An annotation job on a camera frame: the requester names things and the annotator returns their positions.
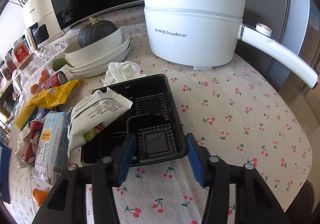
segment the pumpkin stem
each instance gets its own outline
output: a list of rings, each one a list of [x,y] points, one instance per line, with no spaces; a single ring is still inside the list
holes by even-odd
[[[89,19],[90,19],[90,22],[91,22],[92,25],[95,25],[95,24],[99,23],[98,19],[96,19],[94,17],[89,17]]]

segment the green pumpkin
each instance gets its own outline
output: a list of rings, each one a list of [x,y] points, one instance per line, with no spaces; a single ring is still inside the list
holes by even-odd
[[[108,20],[97,20],[90,17],[91,24],[82,27],[78,34],[78,42],[81,48],[88,46],[100,39],[112,34],[118,28]]]

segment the red can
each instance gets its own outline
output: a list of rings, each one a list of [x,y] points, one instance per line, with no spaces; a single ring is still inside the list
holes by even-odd
[[[22,157],[22,160],[30,165],[34,165],[36,162],[38,143],[40,141],[43,125],[44,124],[38,120],[32,120],[30,122],[30,144]]]
[[[42,90],[47,90],[53,87],[64,85],[67,82],[68,79],[66,75],[62,71],[59,71],[56,74],[52,75],[49,79],[47,79],[43,84],[41,84],[37,89],[37,93]]]

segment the yellow snack bag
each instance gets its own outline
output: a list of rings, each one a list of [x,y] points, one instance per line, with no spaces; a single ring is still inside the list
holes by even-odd
[[[70,92],[83,83],[83,79],[69,81],[64,85],[43,90],[35,94],[15,118],[14,124],[21,130],[27,124],[36,107],[53,109],[66,102]]]

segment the blue gripper pad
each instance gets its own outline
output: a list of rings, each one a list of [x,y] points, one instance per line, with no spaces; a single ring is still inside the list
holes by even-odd
[[[111,157],[118,164],[117,184],[120,186],[126,179],[136,149],[136,136],[129,133],[121,147],[116,147]]]
[[[205,174],[207,170],[207,160],[210,154],[205,147],[201,147],[196,143],[196,140],[192,133],[186,135],[188,145],[188,158],[191,164],[193,174],[197,182],[204,187]]]

